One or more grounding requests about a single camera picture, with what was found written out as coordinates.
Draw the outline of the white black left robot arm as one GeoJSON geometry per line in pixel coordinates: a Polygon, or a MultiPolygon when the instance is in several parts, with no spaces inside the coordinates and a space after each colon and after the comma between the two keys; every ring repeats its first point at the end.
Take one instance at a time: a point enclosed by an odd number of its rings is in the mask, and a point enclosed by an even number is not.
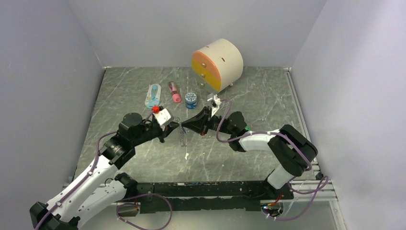
{"type": "Polygon", "coordinates": [[[140,197],[138,183],[126,173],[116,174],[135,156],[135,148],[158,138],[161,143],[179,124],[167,109],[151,112],[143,119],[138,113],[123,117],[118,130],[100,148],[93,161],[63,191],[46,203],[36,202],[30,217],[36,230],[78,230],[90,218],[115,201],[140,197]]]}

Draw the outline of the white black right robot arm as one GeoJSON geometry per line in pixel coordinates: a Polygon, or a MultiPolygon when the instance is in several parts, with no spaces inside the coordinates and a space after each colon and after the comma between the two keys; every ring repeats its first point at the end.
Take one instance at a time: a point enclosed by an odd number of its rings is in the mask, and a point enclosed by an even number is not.
{"type": "Polygon", "coordinates": [[[266,177],[263,186],[264,195],[275,199],[282,192],[282,187],[295,177],[311,170],[311,162],[317,156],[317,148],[292,125],[284,125],[273,131],[251,131],[240,111],[225,117],[211,114],[209,107],[204,107],[194,117],[184,121],[182,126],[200,135],[208,130],[216,134],[229,134],[225,140],[233,151],[251,150],[269,151],[278,160],[278,166],[266,177]]]}

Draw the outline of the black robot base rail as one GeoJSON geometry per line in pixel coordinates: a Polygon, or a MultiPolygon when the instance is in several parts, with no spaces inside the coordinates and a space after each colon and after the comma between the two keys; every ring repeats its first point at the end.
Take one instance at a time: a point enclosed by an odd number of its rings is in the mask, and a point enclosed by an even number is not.
{"type": "Polygon", "coordinates": [[[139,183],[126,173],[113,179],[124,185],[122,201],[140,205],[142,214],[164,211],[243,209],[258,211],[276,200],[292,200],[288,185],[273,189],[266,181],[139,183]]]}

